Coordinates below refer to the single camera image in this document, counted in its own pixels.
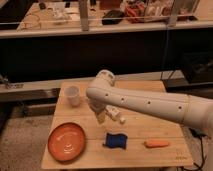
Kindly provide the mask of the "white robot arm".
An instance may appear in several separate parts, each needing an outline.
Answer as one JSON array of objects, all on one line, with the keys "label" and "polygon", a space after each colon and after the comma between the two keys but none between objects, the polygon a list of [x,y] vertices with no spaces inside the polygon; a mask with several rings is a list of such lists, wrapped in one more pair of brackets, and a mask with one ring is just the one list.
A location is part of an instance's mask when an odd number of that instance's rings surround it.
[{"label": "white robot arm", "polygon": [[90,100],[179,123],[213,137],[213,99],[187,94],[116,88],[115,75],[101,70],[86,89]]}]

